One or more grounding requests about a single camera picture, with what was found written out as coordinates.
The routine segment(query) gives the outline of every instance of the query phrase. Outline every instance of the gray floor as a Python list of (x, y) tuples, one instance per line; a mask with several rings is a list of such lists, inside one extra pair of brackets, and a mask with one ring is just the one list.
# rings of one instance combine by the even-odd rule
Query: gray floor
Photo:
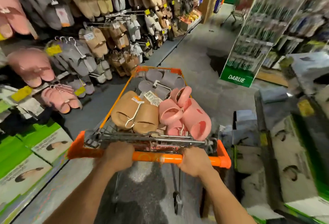
[[(254, 93), (268, 86), (268, 83), (258, 80), (254, 81), (251, 88), (221, 81), (218, 73), (210, 67), (207, 53), (212, 52), (217, 56), (229, 53), (239, 33), (230, 30), (229, 20), (220, 27), (220, 22), (227, 17), (229, 11), (230, 5), (223, 5), (208, 23), (195, 27), (161, 64), (162, 67), (182, 70), (188, 85), (192, 87), (192, 97), (212, 118), (213, 130), (219, 124), (232, 124), (235, 110), (251, 109), (255, 112)], [(64, 168), (47, 186), (51, 189), (47, 200), (33, 202), (16, 219), (15, 224), (27, 223), (27, 220), (28, 223), (42, 223), (89, 173), (92, 160), (73, 160)], [(77, 171), (79, 176), (72, 176)], [(115, 180), (111, 180), (103, 195), (95, 223), (202, 223), (199, 217), (202, 186), (198, 179), (188, 175), (184, 175), (183, 214), (174, 214), (174, 183), (170, 164), (161, 166), (137, 162), (122, 174), (119, 182), (117, 211), (114, 212), (112, 203)]]

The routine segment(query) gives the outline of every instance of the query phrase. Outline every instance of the orange cart handle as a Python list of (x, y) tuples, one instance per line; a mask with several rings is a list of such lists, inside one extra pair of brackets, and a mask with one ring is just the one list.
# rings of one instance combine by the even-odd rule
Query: orange cart handle
[[(84, 131), (82, 131), (71, 144), (71, 147), (68, 149), (67, 157), (68, 159), (83, 157), (100, 158), (103, 156), (103, 154), (104, 150), (84, 147)], [(217, 140), (217, 154), (218, 156), (209, 156), (212, 166), (229, 169), (231, 167), (231, 159), (220, 140)], [(135, 151), (133, 153), (134, 161), (179, 164), (182, 162), (182, 159), (183, 155), (179, 154), (164, 154), (141, 151)]]

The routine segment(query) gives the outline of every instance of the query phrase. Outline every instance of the cart wheel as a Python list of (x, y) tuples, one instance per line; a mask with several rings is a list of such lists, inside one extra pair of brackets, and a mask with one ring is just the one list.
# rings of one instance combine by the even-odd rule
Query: cart wheel
[(175, 191), (173, 193), (174, 197), (174, 209), (175, 209), (175, 214), (176, 215), (181, 215), (182, 214), (182, 209), (183, 209), (183, 202), (179, 196), (179, 192)]

